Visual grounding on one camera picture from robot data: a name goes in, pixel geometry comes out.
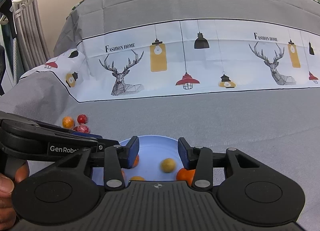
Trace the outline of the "person's left hand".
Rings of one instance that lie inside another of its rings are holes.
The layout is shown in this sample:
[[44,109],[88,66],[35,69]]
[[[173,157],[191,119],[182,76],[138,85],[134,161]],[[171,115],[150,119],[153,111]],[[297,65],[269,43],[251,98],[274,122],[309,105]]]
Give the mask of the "person's left hand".
[[15,174],[14,181],[1,174],[1,209],[0,209],[0,229],[7,230],[11,228],[16,221],[16,212],[12,206],[11,195],[15,184],[20,183],[29,176],[29,166],[25,162]]

